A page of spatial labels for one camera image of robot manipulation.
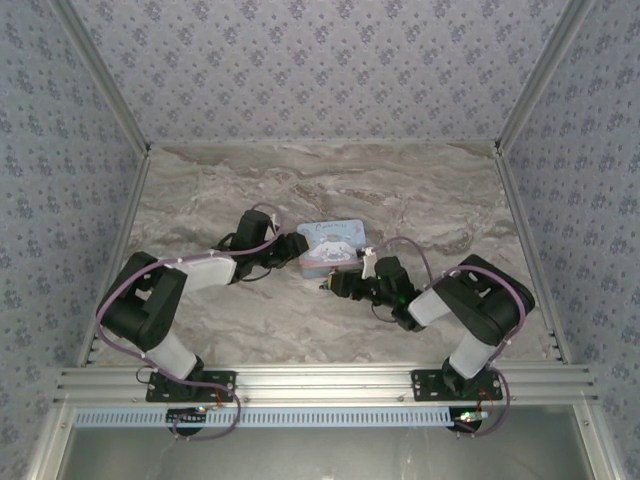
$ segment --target white cable tray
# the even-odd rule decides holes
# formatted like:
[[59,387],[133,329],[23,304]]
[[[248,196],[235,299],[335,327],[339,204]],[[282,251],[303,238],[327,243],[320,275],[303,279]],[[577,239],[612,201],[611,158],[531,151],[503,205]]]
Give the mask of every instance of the white cable tray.
[[[77,428],[167,427],[167,409],[79,408],[74,426]],[[178,426],[225,427],[235,416],[235,409],[223,408],[207,412],[203,423],[180,423]],[[239,428],[295,427],[443,427],[453,422],[447,407],[314,407],[242,409]]]

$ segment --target enclosure wall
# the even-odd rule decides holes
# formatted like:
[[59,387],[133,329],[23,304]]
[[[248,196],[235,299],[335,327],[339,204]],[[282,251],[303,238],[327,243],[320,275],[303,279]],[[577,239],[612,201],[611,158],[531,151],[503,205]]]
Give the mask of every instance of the enclosure wall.
[[87,331],[138,155],[43,1],[0,2],[0,478]]
[[495,139],[566,0],[74,0],[146,138]]
[[509,153],[573,361],[640,478],[640,6],[598,1]]

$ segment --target cartoon character print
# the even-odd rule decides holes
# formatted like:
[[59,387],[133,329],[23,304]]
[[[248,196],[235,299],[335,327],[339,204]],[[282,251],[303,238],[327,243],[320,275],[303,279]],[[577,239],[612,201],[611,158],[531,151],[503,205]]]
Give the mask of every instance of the cartoon character print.
[[347,242],[324,242],[309,251],[309,257],[321,262],[344,262],[355,256],[356,249]]

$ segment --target cable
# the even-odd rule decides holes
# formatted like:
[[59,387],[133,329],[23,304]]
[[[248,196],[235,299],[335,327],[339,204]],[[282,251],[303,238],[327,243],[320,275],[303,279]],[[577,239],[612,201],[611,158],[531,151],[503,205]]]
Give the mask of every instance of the cable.
[[482,437],[486,437],[487,435],[491,435],[493,432],[495,432],[502,426],[504,421],[507,419],[507,416],[509,415],[509,408],[511,407],[511,391],[509,390],[509,384],[507,383],[507,379],[504,378],[504,374],[495,367],[487,368],[487,370],[490,372],[494,372],[496,375],[498,375],[498,377],[500,378],[500,381],[502,382],[502,385],[504,386],[505,401],[506,401],[504,410],[502,411],[502,415],[500,415],[500,418],[498,418],[498,421],[496,423],[494,423],[493,425],[491,425],[491,427],[479,433],[462,422],[455,422],[457,426],[464,428],[465,430],[469,430],[469,433],[460,432],[461,435],[464,435],[466,437],[482,438]]
[[138,381],[138,383],[141,383],[143,385],[149,385],[149,382],[143,382],[142,380],[140,380],[140,377],[139,377],[140,372],[145,368],[151,368],[151,365],[143,365],[138,370],[136,370],[136,380]]
[[433,283],[433,274],[431,273],[431,267],[429,266],[429,262],[427,261],[427,257],[424,254],[424,251],[422,250],[422,247],[420,246],[420,244],[418,242],[416,242],[415,240],[412,240],[409,237],[403,237],[403,236],[393,237],[393,238],[390,238],[389,240],[387,240],[386,242],[381,243],[377,247],[374,247],[373,251],[377,252],[378,250],[381,250],[382,248],[384,248],[387,245],[390,245],[390,244],[392,244],[394,242],[408,242],[411,245],[413,245],[414,247],[416,247],[416,250],[418,250],[418,253],[420,254],[420,258],[422,258],[422,262],[424,263],[424,266],[427,269],[427,275],[429,276],[429,282]]
[[375,305],[372,303],[372,304],[371,304],[371,312],[373,313],[373,315],[374,315],[378,320],[380,320],[380,321],[381,321],[381,322],[383,322],[383,323],[397,323],[395,320],[387,320],[387,319],[385,319],[385,318],[380,318],[380,317],[378,316],[378,314],[376,313],[376,309],[375,309],[374,307],[375,307]]
[[262,275],[258,276],[258,277],[253,277],[253,278],[243,278],[242,280],[240,280],[241,282],[257,282],[258,280],[262,280],[263,278],[266,278],[269,276],[269,274],[271,273],[271,268],[269,270],[267,270],[267,273],[263,273]]
[[220,250],[222,250],[222,247],[225,246],[225,243],[227,243],[227,240],[229,240],[230,238],[233,238],[235,236],[234,232],[231,233],[227,233],[224,237],[222,237],[222,239],[218,242],[218,245],[216,245],[217,248],[219,248]]
[[111,304],[115,301],[116,298],[118,298],[118,296],[120,296],[120,294],[122,292],[124,292],[131,284],[133,284],[133,282],[135,282],[137,279],[143,277],[144,275],[146,275],[147,273],[155,270],[156,268],[160,268],[160,267],[164,267],[164,266],[168,266],[168,265],[175,265],[177,263],[189,263],[189,262],[193,262],[193,261],[198,261],[198,260],[205,260],[205,259],[209,259],[209,258],[213,258],[213,257],[219,257],[219,256],[229,256],[231,253],[233,253],[233,256],[238,256],[238,255],[250,255],[252,253],[256,253],[259,252],[265,248],[267,248],[269,245],[271,245],[273,242],[275,242],[278,237],[280,237],[283,233],[283,227],[284,227],[284,218],[282,215],[282,212],[280,211],[280,209],[278,207],[276,207],[275,205],[271,205],[269,203],[266,202],[259,202],[256,203],[253,207],[251,207],[252,210],[255,210],[257,207],[268,207],[271,208],[273,211],[276,212],[276,215],[278,216],[278,223],[279,223],[279,228],[277,229],[275,235],[270,238],[269,240],[267,240],[265,243],[263,243],[262,245],[255,247],[255,248],[250,248],[249,250],[241,250],[241,251],[237,251],[237,252],[219,252],[219,251],[213,251],[210,250],[208,252],[205,253],[198,253],[198,254],[194,254],[194,255],[188,255],[186,257],[181,257],[181,258],[165,258],[162,260],[158,260],[155,263],[152,263],[150,265],[147,265],[144,268],[141,268],[140,270],[138,270],[137,272],[135,272],[133,275],[131,275],[129,278],[127,278],[124,282],[122,282],[122,284],[120,284],[120,286],[118,286],[112,293],[111,295],[109,295],[109,297],[104,301],[104,303],[102,304],[102,306],[100,307],[100,309],[98,310],[98,313],[96,314],[96,320],[95,320],[95,328],[96,328],[96,335],[98,335],[98,337],[100,338],[100,340],[102,340],[104,343],[106,343],[107,345],[109,345],[111,348],[122,352],[126,355],[130,355],[134,358],[139,358],[142,359],[143,362],[145,362],[147,365],[151,366],[152,368],[157,369],[157,371],[159,373],[161,373],[162,375],[164,375],[165,377],[167,377],[169,380],[172,380],[176,383],[180,383],[182,385],[187,385],[190,387],[204,387],[204,388],[214,388],[214,389],[220,389],[223,392],[227,392],[229,395],[231,395],[233,401],[236,403],[236,405],[238,406],[238,409],[236,411],[236,415],[233,419],[233,421],[231,422],[231,425],[229,425],[227,428],[225,428],[224,430],[222,430],[221,432],[218,432],[216,434],[212,434],[212,435],[204,435],[204,436],[198,436],[198,437],[184,437],[182,435],[177,435],[176,438],[182,439],[182,440],[188,440],[188,441],[196,441],[196,442],[200,442],[200,441],[205,441],[205,440],[213,440],[216,438],[221,438],[224,437],[225,435],[231,433],[233,430],[235,430],[236,426],[238,425],[238,422],[240,421],[240,415],[242,412],[242,404],[240,402],[240,398],[238,397],[238,395],[236,394],[236,392],[234,392],[233,390],[231,390],[230,388],[227,388],[226,385],[221,385],[218,383],[212,383],[212,382],[195,382],[192,380],[184,380],[181,378],[178,378],[174,375],[172,375],[171,373],[167,372],[166,370],[162,369],[157,363],[155,363],[154,361],[152,361],[151,359],[147,358],[146,355],[143,352],[136,352],[135,350],[131,350],[127,347],[123,347],[121,345],[118,345],[117,343],[113,342],[109,337],[107,337],[104,333],[104,331],[102,330],[102,319],[104,318],[105,313],[107,312],[107,310],[109,309],[109,307],[111,306]]
[[[493,398],[491,398],[491,395],[489,395],[489,392],[487,392],[484,388],[479,388],[478,389],[478,393],[480,394],[480,396],[485,396],[489,399],[489,402],[491,402],[491,407],[489,409],[489,416],[491,416],[491,414],[493,413]],[[476,412],[480,411],[480,406],[482,405],[482,398],[478,401],[478,406],[476,407]]]

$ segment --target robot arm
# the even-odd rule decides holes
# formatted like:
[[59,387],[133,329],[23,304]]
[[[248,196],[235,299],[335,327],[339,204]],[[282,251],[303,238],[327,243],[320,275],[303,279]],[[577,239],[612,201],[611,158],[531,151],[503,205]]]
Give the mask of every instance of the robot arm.
[[413,286],[397,257],[378,260],[374,270],[375,276],[366,278],[360,271],[335,272],[325,288],[339,297],[386,305],[398,325],[413,332],[453,313],[467,331],[442,370],[446,387],[457,398],[477,389],[478,376],[535,306],[526,287],[477,255],[451,269],[455,276],[443,276],[424,292]]
[[[246,251],[264,244],[269,228],[275,231],[268,215],[247,210],[236,232],[227,235],[226,239],[231,239],[229,246],[221,242],[210,251],[209,258],[162,266],[137,279],[111,303],[102,325],[134,344],[165,372],[180,380],[197,380],[203,368],[202,361],[172,330],[180,298],[185,292],[242,281],[256,265],[282,268],[308,250],[305,237],[294,232],[279,236],[268,248],[250,255],[233,255],[234,251]],[[219,251],[228,252],[228,256],[213,256]],[[133,254],[98,310],[127,279],[157,261],[145,252]]]

